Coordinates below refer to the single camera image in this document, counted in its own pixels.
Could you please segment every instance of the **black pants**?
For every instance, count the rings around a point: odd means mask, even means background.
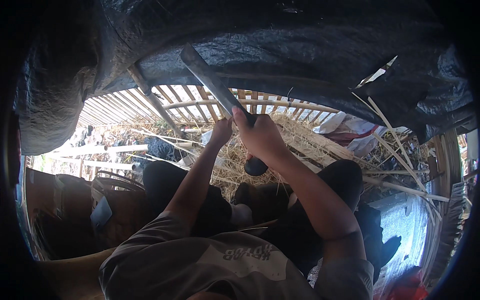
[[[145,168],[144,185],[156,213],[160,214],[165,209],[186,174],[187,171],[163,161],[152,162]],[[362,172],[358,164],[351,160],[339,160],[317,175],[352,211],[355,210],[363,192]],[[230,223],[230,218],[230,204],[222,197],[220,189],[211,185],[191,235],[210,237],[221,232],[235,231],[237,228]],[[323,257],[322,239],[313,230],[300,201],[290,209],[285,207],[284,213],[278,216],[278,221],[270,225],[260,238],[279,248],[305,276]]]

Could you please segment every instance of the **sack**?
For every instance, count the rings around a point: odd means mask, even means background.
[[[90,228],[90,183],[76,176],[58,174],[55,175],[54,184],[53,200],[57,216],[72,224]]]
[[[99,177],[99,173],[123,180]],[[111,217],[101,228],[93,228],[102,249],[117,247],[156,217],[147,201],[144,186],[127,177],[106,171],[98,172],[92,181],[92,210],[103,197],[110,207]]]

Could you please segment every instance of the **black machete handle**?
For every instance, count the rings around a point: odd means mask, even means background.
[[[249,112],[247,112],[245,109],[242,109],[245,112],[245,116],[247,117],[248,124],[250,127],[253,127],[255,125],[255,122],[257,121],[257,115],[252,115]],[[252,157],[247,162],[245,163],[245,166],[243,167],[245,172],[247,172],[248,175],[251,176],[260,176],[263,173],[267,172],[268,166],[261,161],[259,158]]]

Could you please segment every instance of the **gray t-shirt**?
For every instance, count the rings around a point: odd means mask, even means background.
[[[243,232],[189,237],[180,218],[163,212],[103,262],[99,279],[106,299],[112,300],[184,300],[225,286],[233,300],[369,300],[372,276],[373,266],[365,260],[330,261],[312,288],[269,242]]]

